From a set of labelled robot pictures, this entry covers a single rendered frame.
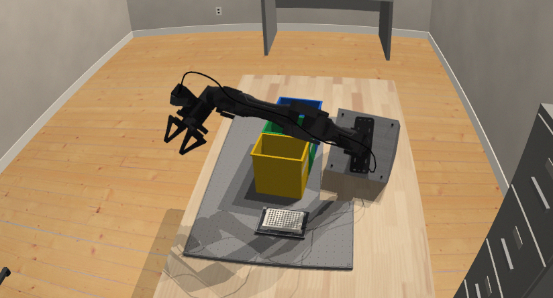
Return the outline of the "yellow open-top bin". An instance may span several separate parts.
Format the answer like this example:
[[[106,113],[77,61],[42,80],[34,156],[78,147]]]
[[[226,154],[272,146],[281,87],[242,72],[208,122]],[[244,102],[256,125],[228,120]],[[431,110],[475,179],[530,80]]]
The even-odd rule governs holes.
[[[257,193],[302,199],[309,178],[309,142],[261,133],[250,155]]]

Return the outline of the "white well plate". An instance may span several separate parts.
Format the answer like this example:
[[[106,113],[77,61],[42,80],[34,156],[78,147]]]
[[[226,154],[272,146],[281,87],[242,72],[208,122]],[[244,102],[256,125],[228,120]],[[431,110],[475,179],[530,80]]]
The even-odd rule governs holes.
[[[304,213],[268,208],[262,228],[284,232],[301,232]]]

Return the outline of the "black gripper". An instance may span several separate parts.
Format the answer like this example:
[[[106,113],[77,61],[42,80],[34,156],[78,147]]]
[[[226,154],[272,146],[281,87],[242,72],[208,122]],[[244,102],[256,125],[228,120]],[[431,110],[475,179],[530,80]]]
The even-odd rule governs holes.
[[[210,107],[208,107],[210,108]],[[212,112],[211,108],[210,110],[205,114],[203,119],[198,122],[195,118],[191,117],[190,115],[186,114],[185,112],[181,111],[180,109],[177,111],[177,114],[181,117],[183,117],[182,121],[177,118],[176,116],[173,117],[171,114],[168,117],[168,123],[166,128],[166,133],[164,137],[164,141],[166,143],[170,142],[173,138],[178,136],[181,132],[183,132],[186,127],[188,128],[187,133],[185,135],[185,138],[183,140],[183,143],[181,145],[181,148],[179,150],[179,154],[184,155],[187,152],[191,151],[192,149],[199,147],[203,144],[205,144],[207,141],[203,138],[204,135],[199,132],[198,130],[202,131],[205,135],[208,133],[208,130],[202,126],[204,121],[208,118],[210,113]],[[174,123],[178,128],[177,130],[168,138],[168,135],[170,133],[170,129],[172,127],[172,123]],[[197,130],[198,129],[198,130]],[[194,137],[197,141],[190,145],[188,148],[185,149],[185,146],[187,145],[190,138]]]

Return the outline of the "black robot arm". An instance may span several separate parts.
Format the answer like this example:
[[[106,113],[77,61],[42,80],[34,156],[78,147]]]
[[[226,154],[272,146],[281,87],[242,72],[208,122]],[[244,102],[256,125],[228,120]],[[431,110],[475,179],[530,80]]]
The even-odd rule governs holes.
[[[184,85],[179,91],[179,85],[180,84],[178,83],[178,85],[171,92],[170,104],[175,106],[182,106],[183,108],[181,109],[181,111],[195,118],[198,122],[203,119],[210,108],[211,110],[214,110],[216,107],[215,112],[220,113],[221,116],[230,119],[234,119],[235,115],[239,115],[241,117],[258,117],[261,119],[265,119],[274,122],[275,124],[283,128],[282,134],[284,135],[320,145],[320,140],[317,141],[318,139],[312,137],[300,127],[297,127],[293,121],[287,118],[290,117],[295,122],[297,122],[299,119],[299,114],[302,113],[305,116],[303,118],[303,123],[301,127],[307,130],[309,133],[320,138],[323,141],[330,140],[335,142],[336,144],[339,144],[342,141],[342,144],[337,147],[344,148],[344,154],[351,155],[350,172],[362,174],[368,174],[369,172],[371,155],[369,149],[372,150],[372,138],[374,131],[374,119],[371,117],[356,117],[354,128],[341,128],[340,126],[337,126],[332,121],[332,119],[328,118],[328,112],[322,111],[298,101],[292,100],[290,105],[274,104],[266,101],[261,101],[249,94],[243,93],[243,91],[231,87],[223,86],[222,88],[225,91],[223,92],[220,87],[211,87],[209,85],[197,98]],[[255,107],[242,105],[241,103],[238,103],[236,101],[240,101],[244,104],[253,105]],[[229,113],[232,113],[234,115]],[[370,132],[368,132],[369,128]],[[358,142],[352,141],[343,136],[340,136],[340,141],[340,137],[338,134],[352,138],[353,140],[362,143],[369,149],[362,146],[362,144],[359,144]],[[367,138],[369,139],[369,141]],[[354,161],[355,158],[356,162]],[[363,170],[365,170],[365,172],[363,172]]]

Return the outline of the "green bin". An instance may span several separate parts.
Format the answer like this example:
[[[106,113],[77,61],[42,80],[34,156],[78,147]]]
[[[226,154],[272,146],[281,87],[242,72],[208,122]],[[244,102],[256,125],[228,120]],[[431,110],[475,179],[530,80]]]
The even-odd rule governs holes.
[[[299,116],[299,119],[297,121],[297,123],[300,126],[303,123],[303,118],[304,117]],[[268,120],[267,120],[267,122],[266,122],[266,124],[265,124],[265,126],[262,130],[262,133],[284,135],[284,134],[282,134],[282,132],[283,132],[283,128],[281,128],[279,125],[275,124],[274,122],[271,122],[271,121],[268,121]],[[284,136],[286,136],[286,135],[284,135]],[[315,144],[310,142],[309,143],[309,173],[311,171],[311,167],[312,167],[314,158],[315,158]]]

